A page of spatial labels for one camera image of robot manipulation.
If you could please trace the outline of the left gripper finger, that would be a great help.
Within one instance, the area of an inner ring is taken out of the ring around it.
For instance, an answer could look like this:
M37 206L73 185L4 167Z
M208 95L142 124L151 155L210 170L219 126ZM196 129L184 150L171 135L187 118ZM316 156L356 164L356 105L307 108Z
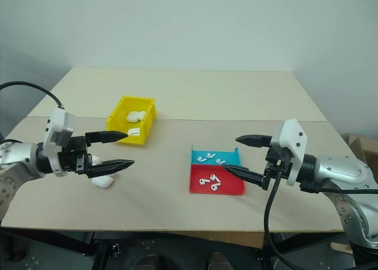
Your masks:
M119 171L125 170L135 163L134 160L110 160L104 161L99 165L91 165L86 169L86 175L89 178L101 177L104 175L111 175Z
M127 138L128 134L119 131L98 131L85 133L87 145L92 143L111 143Z

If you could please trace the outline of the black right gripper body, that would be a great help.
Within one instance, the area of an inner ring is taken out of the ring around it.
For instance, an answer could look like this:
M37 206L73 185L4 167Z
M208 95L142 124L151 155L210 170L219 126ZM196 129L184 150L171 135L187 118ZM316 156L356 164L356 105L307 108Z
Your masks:
M271 145L266 154L266 166L263 173L262 189L267 190L271 179L277 179L278 174L281 178L288 179L292 168L292 153L288 148Z

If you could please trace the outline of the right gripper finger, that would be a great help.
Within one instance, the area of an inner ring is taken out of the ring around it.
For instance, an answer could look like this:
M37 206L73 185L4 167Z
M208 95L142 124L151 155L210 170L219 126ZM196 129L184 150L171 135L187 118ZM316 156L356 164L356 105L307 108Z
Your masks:
M235 139L236 142L255 148L270 147L271 136L268 135L242 135Z
M265 187L265 179L262 174L250 171L248 168L241 167L238 165L227 165L223 164L222 167L233 176L246 181L248 183L255 184L262 189L266 189Z

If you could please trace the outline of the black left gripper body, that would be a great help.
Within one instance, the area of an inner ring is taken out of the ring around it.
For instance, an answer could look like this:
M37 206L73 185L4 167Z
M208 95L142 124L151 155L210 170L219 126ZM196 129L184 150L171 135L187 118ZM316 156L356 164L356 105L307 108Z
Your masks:
M71 137L68 144L58 153L60 166L64 171L90 175L92 155L87 151L85 136Z

